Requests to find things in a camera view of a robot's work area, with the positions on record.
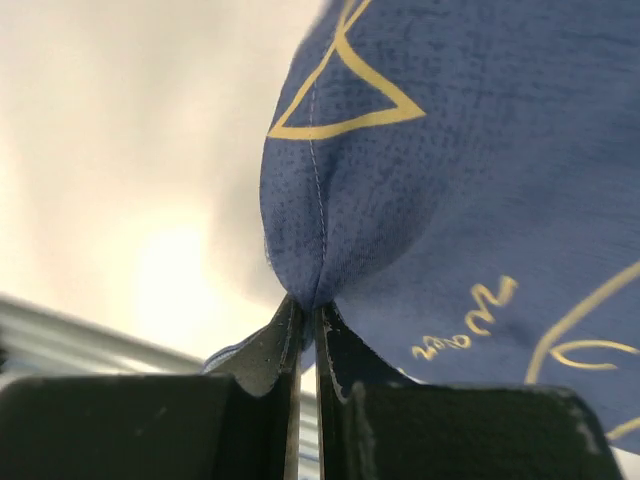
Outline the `blue cloth placemat with fish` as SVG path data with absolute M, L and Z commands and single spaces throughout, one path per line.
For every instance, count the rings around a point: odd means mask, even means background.
M 568 387 L 638 452 L 637 2 L 330 2 L 260 204 L 286 291 L 402 373 Z

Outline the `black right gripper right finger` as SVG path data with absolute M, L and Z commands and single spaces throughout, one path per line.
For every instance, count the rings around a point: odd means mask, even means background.
M 622 474 L 587 405 L 554 387 L 422 385 L 327 305 L 314 314 L 324 479 L 607 480 Z

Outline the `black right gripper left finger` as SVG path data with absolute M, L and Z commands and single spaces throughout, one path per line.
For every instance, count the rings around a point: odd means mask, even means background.
M 302 313 L 208 373 L 36 377 L 1 396 L 5 479 L 294 479 Z

